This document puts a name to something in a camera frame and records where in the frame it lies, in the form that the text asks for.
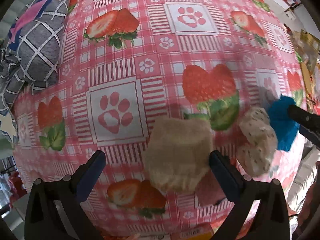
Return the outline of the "beige sock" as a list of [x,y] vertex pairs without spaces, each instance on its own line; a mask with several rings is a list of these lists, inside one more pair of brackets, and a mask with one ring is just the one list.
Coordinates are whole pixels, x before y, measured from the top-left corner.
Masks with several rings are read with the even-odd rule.
[[167,116],[156,119],[142,153],[150,183],[161,191],[192,193],[208,172],[213,137],[208,121]]

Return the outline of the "blue scrunchie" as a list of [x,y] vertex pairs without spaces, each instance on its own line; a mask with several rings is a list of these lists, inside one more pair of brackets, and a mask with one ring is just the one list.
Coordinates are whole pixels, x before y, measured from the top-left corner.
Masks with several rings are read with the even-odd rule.
[[296,105],[294,99],[281,95],[280,99],[272,102],[267,110],[270,125],[278,139],[277,150],[285,152],[291,150],[299,128],[299,124],[291,119],[287,113],[290,105]]

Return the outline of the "pink black rolled sock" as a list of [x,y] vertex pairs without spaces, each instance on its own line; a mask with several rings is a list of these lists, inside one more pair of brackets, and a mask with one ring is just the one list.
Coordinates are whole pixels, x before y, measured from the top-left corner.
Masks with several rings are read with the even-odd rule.
[[211,170],[197,184],[195,194],[201,207],[218,205],[226,199],[219,182]]

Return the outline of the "red cardboard box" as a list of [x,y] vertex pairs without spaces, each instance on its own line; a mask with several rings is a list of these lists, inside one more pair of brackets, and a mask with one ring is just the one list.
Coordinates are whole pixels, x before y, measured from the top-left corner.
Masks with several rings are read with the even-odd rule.
[[133,239],[147,240],[209,240],[213,237],[214,231],[210,224],[201,224],[195,228],[176,232],[172,234],[154,235],[154,236],[139,236]]

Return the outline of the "pink strawberry checked tablecloth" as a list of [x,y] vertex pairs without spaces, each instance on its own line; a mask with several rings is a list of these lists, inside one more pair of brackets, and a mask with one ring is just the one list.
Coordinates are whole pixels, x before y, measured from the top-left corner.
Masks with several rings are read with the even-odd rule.
[[15,102],[14,157],[30,189],[102,150],[106,167],[82,207],[112,235],[217,230],[227,200],[201,207],[195,192],[152,187],[136,202],[154,123],[207,120],[214,145],[237,164],[241,116],[281,95],[306,106],[293,45],[263,0],[74,0],[58,83]]

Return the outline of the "grey checked blanket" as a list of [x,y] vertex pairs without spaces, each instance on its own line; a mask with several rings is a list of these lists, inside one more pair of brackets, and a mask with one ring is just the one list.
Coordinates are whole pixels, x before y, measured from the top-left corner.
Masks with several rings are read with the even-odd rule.
[[58,82],[69,0],[33,0],[1,45],[1,133],[18,142],[11,108],[24,85],[36,94]]

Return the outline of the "white dotted scrunchie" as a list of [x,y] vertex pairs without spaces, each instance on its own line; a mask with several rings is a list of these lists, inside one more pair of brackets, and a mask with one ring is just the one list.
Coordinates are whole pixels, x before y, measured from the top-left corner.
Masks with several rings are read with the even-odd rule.
[[278,139],[264,108],[251,107],[239,122],[246,142],[238,147],[236,158],[251,177],[267,174],[277,150]]

